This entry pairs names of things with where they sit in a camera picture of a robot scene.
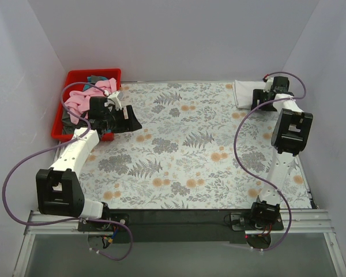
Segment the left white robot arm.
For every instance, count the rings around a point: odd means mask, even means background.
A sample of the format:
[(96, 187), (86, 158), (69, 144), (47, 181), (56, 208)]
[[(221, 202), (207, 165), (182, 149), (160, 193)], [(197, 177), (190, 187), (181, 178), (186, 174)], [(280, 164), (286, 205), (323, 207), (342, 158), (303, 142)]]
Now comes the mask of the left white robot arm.
[(131, 105), (123, 107), (114, 97), (92, 97), (89, 110), (82, 113), (72, 140), (49, 169), (36, 174), (37, 202), (42, 214), (90, 218), (100, 231), (110, 227), (111, 217), (104, 204), (87, 199), (78, 180), (91, 150), (107, 133), (128, 133), (142, 125)]

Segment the white t shirt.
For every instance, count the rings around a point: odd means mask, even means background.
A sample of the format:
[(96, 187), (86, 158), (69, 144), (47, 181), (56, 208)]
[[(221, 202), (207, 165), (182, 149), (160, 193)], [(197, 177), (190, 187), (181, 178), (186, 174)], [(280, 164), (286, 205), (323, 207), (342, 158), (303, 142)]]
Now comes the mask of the white t shirt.
[(265, 88), (263, 81), (238, 81), (233, 83), (235, 104), (238, 109), (250, 110), (253, 102), (253, 90)]

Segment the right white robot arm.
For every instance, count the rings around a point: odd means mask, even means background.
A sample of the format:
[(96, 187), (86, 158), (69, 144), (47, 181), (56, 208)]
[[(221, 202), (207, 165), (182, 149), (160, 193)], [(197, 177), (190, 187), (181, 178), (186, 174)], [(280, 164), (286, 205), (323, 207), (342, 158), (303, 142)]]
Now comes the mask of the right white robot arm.
[(271, 138), (273, 154), (267, 183), (251, 206), (249, 221), (255, 229), (269, 230), (281, 221), (280, 192), (289, 168), (306, 147), (313, 115), (299, 108), (293, 93), (289, 91), (287, 77), (265, 76), (263, 81), (263, 89), (253, 90), (251, 108), (276, 111), (279, 116)]

